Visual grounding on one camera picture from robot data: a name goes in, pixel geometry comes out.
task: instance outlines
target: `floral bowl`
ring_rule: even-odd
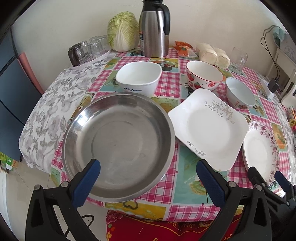
[[[189,61],[186,64],[187,83],[193,89],[215,90],[223,81],[222,73],[213,65],[202,61]]]
[[[246,110],[256,104],[254,94],[249,87],[231,77],[226,79],[226,97],[233,108]]]

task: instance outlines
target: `floor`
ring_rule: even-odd
[[[49,174],[37,169],[29,168],[25,162],[20,162],[17,169],[10,172],[6,179],[7,211],[11,229],[20,241],[25,241],[25,224],[27,211],[32,196],[34,185],[40,184],[43,188],[55,187]],[[61,228],[65,232],[67,224],[58,207],[55,207]],[[93,234],[101,241],[106,241],[106,213],[107,209],[85,203],[78,208],[80,215],[92,214],[94,222],[90,226]],[[85,218],[88,224],[91,218]],[[67,237],[74,240],[71,233]]]

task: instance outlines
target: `bolt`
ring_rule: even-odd
[[[234,188],[234,187],[236,187],[236,183],[235,182],[233,182],[233,181],[230,181],[229,183],[228,183],[228,185],[230,186],[230,187],[232,187],[232,188]]]
[[[35,191],[38,191],[40,188],[41,188],[41,186],[39,184],[37,184],[37,185],[34,186],[34,190]]]
[[[62,188],[66,188],[69,185],[69,182],[65,181],[61,183]]]
[[[256,189],[257,189],[258,191],[262,191],[262,187],[261,187],[260,185],[256,185]]]

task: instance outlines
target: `thermos label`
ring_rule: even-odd
[[[141,44],[141,51],[142,52],[145,52],[145,49],[144,49],[144,37],[143,37],[143,32],[139,32],[139,35],[140,35],[140,44]]]

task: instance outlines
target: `wall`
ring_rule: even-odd
[[[263,30],[282,26],[259,0],[165,0],[171,13],[170,43],[207,42],[227,54],[238,46],[249,54],[246,66],[265,74],[271,59],[260,44]],[[139,19],[140,0],[37,0],[13,25],[19,53],[24,51],[43,89],[67,66],[68,48],[107,33],[108,21],[121,11]],[[274,55],[271,34],[267,44]]]

